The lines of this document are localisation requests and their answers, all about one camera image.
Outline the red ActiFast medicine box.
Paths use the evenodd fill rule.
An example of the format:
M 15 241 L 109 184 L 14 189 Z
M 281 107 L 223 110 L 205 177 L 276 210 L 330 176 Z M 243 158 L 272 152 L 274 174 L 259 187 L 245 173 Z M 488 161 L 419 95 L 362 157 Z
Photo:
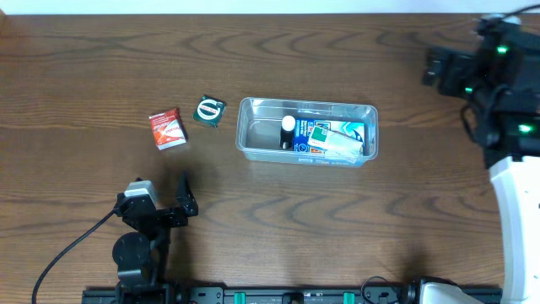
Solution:
M 148 119 L 151 124 L 155 145 L 159 150 L 187 143 L 177 108 L 154 114 Z

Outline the blue Kool Fever box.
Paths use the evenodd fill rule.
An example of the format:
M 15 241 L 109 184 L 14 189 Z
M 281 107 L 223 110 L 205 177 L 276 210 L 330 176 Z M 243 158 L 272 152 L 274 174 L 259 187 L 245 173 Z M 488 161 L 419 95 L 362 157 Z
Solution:
M 365 125 L 362 122 L 298 119 L 293 150 L 327 157 L 357 159 L 364 155 Z

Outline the dark bottle white cap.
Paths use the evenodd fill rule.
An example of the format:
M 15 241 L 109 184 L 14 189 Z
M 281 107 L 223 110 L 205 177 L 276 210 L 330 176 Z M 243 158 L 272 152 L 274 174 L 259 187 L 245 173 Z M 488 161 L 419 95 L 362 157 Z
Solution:
M 294 141 L 296 120 L 293 116 L 285 116 L 281 121 L 280 147 L 291 149 Z

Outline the white green medicine box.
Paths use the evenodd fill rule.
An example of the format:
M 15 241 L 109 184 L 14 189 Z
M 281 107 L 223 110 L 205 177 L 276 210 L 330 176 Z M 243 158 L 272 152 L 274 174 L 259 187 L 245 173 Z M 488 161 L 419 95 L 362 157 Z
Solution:
M 308 144 L 323 150 L 326 155 L 344 158 L 359 158 L 364 148 L 362 142 L 320 126 L 314 126 Z

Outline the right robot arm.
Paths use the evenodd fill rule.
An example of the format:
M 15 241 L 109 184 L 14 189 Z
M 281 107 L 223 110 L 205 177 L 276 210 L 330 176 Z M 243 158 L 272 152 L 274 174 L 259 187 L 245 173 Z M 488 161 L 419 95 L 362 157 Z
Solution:
M 422 82 L 465 100 L 460 118 L 483 151 L 501 222 L 503 303 L 539 301 L 539 37 L 501 17 L 477 27 L 475 52 L 433 46 Z

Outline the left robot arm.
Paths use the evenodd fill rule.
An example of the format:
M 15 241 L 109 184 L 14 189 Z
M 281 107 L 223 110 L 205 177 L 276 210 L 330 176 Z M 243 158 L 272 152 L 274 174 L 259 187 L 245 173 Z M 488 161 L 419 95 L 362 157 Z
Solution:
M 188 225 L 198 205 L 186 174 L 175 191 L 175 205 L 160 209 L 153 183 L 138 178 L 118 193 L 113 213 L 133 228 L 112 249 L 119 283 L 118 303 L 187 303 L 189 296 L 177 283 L 165 280 L 171 230 Z

